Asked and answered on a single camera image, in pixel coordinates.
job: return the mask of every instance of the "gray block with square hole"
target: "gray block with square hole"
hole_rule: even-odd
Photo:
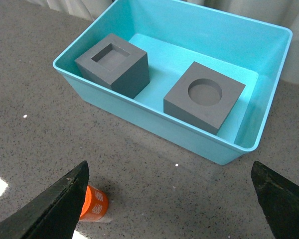
[[[130,98],[150,82],[147,53],[112,33],[75,62],[85,79]]]
[[[164,113],[217,134],[244,87],[238,81],[193,62],[164,97]]]

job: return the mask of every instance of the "foam block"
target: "foam block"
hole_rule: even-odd
[[[245,85],[193,62],[164,97],[164,113],[217,134]]]
[[[147,53],[112,33],[75,62],[85,79],[130,98],[150,82]]]

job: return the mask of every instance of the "white curtain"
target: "white curtain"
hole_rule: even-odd
[[[95,20],[112,0],[28,0],[57,11]],[[293,40],[281,79],[299,85],[299,0],[184,0],[289,28]]]
[[[56,11],[94,21],[111,4],[112,0],[28,0]]]

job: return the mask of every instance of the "gray block with circular hole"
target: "gray block with circular hole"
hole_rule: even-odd
[[[245,85],[193,62],[164,97],[164,113],[217,134]]]
[[[75,62],[85,79],[130,98],[150,82],[147,53],[112,33]]]

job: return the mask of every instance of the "square hole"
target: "square hole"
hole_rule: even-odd
[[[91,59],[109,71],[117,68],[130,54],[125,50],[110,44]]]

